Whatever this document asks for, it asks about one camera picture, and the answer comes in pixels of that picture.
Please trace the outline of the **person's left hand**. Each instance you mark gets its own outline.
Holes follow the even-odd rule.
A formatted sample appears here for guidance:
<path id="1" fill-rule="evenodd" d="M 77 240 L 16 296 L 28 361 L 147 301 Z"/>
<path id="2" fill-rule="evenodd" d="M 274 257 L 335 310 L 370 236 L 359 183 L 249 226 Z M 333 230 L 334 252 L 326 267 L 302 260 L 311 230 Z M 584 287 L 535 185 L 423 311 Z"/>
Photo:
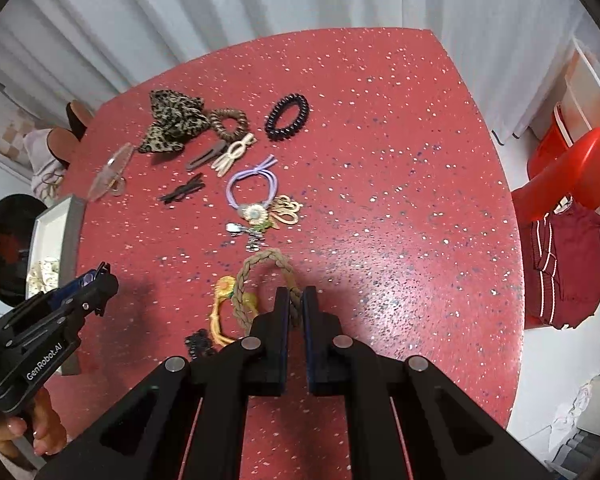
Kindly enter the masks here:
<path id="1" fill-rule="evenodd" d="M 16 462 L 22 458 L 14 441 L 31 429 L 37 456 L 59 453 L 67 445 L 67 430 L 52 405 L 46 388 L 41 388 L 28 407 L 29 421 L 21 417 L 0 418 L 0 453 Z"/>

